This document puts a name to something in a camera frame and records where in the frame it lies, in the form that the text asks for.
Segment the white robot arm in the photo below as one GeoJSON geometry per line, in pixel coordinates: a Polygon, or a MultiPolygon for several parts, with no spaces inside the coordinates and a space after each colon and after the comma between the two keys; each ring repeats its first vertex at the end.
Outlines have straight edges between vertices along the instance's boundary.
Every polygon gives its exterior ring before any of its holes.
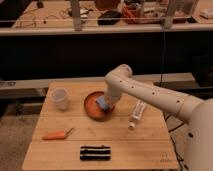
{"type": "Polygon", "coordinates": [[[183,171],[213,171],[213,98],[195,96],[142,83],[122,64],[105,76],[106,103],[113,107],[122,93],[136,97],[188,125],[183,171]]]}

